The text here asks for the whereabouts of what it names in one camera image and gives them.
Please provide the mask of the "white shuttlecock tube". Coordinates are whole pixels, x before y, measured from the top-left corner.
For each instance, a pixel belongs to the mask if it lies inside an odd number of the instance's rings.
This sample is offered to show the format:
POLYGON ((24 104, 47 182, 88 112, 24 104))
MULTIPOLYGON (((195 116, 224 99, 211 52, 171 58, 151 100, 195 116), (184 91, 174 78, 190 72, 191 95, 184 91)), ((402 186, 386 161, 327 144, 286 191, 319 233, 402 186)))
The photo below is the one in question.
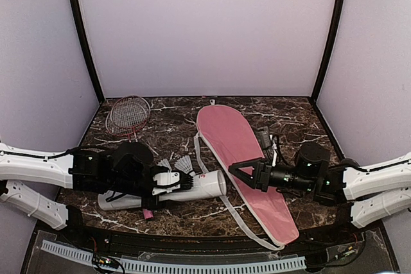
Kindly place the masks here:
POLYGON ((143 208, 154 210, 164 205, 166 201, 194 201, 224 196, 226 183, 220 170, 202 173, 193 177, 193 186, 190 189, 182 189, 181 185, 175 185, 167 189, 155 188, 151 197, 139 197, 108 191, 98 195, 98 205, 102 210, 124 210, 143 208))

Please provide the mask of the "white plastic shuttlecock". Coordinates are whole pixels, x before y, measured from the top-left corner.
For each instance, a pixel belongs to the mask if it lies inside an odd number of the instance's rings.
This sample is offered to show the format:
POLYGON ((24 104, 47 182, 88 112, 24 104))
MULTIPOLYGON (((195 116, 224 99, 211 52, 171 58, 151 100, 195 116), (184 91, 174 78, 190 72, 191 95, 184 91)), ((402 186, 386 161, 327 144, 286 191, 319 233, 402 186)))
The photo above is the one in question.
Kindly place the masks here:
POLYGON ((189 155, 179 158, 174 164, 174 167, 179 171, 183 171, 187 175, 195 175, 191 157, 189 155))
POLYGON ((157 163, 157 165, 160 166, 160 167, 166 167, 168 171, 171 171, 171 170, 172 170, 171 165, 170 165, 168 159, 166 159, 166 158, 164 158, 164 159, 162 159, 161 161, 159 161, 159 162, 157 163))

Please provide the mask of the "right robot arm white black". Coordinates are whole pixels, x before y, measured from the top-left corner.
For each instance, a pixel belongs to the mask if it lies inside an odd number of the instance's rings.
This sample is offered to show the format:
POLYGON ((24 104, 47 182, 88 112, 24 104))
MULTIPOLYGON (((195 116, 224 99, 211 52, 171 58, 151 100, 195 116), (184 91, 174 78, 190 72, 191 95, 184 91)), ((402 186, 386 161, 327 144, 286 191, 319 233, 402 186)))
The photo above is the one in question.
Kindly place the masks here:
POLYGON ((330 165, 329 150, 304 143, 294 163, 272 164, 264 158, 235 162, 229 172, 252 189, 269 187, 311 192, 325 206, 346 203, 357 228, 410 208, 410 154, 369 166, 344 159, 330 165))

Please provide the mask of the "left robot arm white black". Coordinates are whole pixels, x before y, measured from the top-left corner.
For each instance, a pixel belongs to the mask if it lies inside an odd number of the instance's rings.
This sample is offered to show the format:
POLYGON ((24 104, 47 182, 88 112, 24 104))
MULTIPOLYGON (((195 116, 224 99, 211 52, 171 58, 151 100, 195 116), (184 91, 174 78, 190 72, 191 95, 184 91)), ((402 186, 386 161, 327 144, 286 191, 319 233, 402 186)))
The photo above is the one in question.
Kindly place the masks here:
POLYGON ((91 240, 90 230, 82 225, 81 211, 50 200, 26 182, 98 194, 111 192, 107 202, 131 195, 149 210, 157 207, 162 195, 190 189, 193 184, 182 171, 155 165, 152 152, 140 142, 123 142, 116 149, 80 146, 61 153, 1 144, 1 201, 55 230, 65 229, 66 236, 77 246, 91 240))

